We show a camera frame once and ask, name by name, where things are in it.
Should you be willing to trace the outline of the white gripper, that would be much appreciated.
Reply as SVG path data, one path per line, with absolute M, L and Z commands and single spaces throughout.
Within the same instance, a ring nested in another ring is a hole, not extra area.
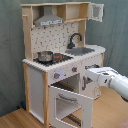
M 86 70 L 86 76 L 99 86 L 107 86 L 109 82 L 109 74 L 107 68 L 89 68 Z

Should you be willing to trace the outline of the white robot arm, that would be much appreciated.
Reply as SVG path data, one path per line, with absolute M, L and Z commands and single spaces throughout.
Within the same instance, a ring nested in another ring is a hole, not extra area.
M 99 86 L 115 90 L 124 101 L 128 102 L 128 78 L 111 67 L 89 68 L 86 76 Z

